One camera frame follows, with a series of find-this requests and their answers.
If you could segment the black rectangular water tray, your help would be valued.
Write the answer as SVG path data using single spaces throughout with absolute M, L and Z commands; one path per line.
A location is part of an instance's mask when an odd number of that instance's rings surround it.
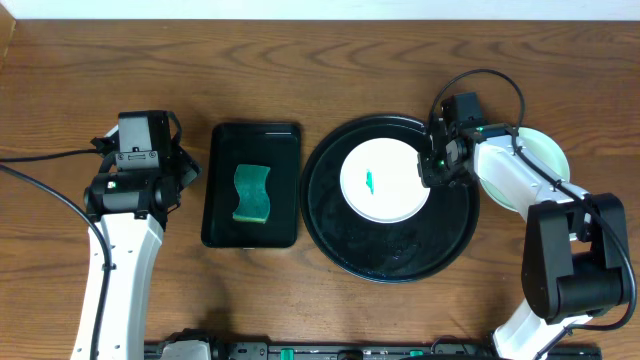
M 292 123 L 223 123 L 212 131 L 201 241 L 209 248 L 287 248 L 297 238 L 301 132 Z M 270 168 L 265 224 L 237 222 L 240 164 Z

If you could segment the white plate top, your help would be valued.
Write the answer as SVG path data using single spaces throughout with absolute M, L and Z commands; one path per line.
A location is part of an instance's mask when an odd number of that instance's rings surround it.
M 392 138 L 367 140 L 351 150 L 341 166 L 339 183 L 352 210 L 381 224 L 411 218 L 430 195 L 418 173 L 418 151 Z

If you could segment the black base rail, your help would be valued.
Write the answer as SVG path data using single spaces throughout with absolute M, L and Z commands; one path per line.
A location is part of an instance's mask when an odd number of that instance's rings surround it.
M 398 360 L 398 359 L 496 359 L 487 343 L 445 336 L 432 344 L 322 344 L 271 343 L 267 338 L 251 342 L 225 342 L 204 330 L 185 329 L 161 342 L 144 344 L 146 359 L 211 360 Z

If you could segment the green scrubbing sponge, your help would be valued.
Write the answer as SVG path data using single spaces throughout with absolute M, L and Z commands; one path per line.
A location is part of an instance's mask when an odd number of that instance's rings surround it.
M 261 165 L 240 164 L 234 174 L 234 187 L 239 197 L 232 214 L 237 222 L 265 224 L 271 211 L 266 189 L 270 168 Z

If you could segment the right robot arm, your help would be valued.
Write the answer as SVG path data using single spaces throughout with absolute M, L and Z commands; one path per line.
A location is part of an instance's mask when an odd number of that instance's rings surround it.
M 524 300 L 492 336 L 503 359 L 544 359 L 575 330 L 595 330 L 591 319 L 624 305 L 626 325 L 637 305 L 624 207 L 610 193 L 592 195 L 531 153 L 516 128 L 482 119 L 431 115 L 428 148 L 418 155 L 424 186 L 482 180 L 526 222 L 521 270 Z

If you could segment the mint plate bottom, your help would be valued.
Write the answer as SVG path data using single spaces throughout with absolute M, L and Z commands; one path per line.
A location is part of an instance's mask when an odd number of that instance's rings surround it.
M 564 180 L 570 179 L 570 166 L 561 147 L 548 135 L 532 128 L 521 127 L 519 137 L 524 140 L 531 152 L 546 166 Z M 480 180 L 485 193 L 501 207 L 516 212 L 507 198 L 492 184 Z

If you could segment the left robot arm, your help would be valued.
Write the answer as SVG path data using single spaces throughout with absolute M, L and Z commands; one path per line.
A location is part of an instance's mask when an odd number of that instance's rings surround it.
M 143 160 L 168 162 L 142 167 Z M 104 158 L 85 191 L 90 261 L 73 359 L 142 359 L 154 263 L 168 214 L 201 167 L 179 145 Z

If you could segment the black round tray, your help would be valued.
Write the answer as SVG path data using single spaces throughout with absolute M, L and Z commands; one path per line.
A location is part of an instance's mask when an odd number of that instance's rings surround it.
M 376 114 L 333 130 L 302 173 L 302 217 L 317 247 L 345 271 L 374 282 L 417 281 L 446 268 L 469 244 L 479 217 L 479 190 L 476 185 L 437 187 L 407 220 L 365 219 L 341 193 L 340 167 L 349 151 L 382 137 L 420 151 L 427 147 L 427 126 L 414 117 Z

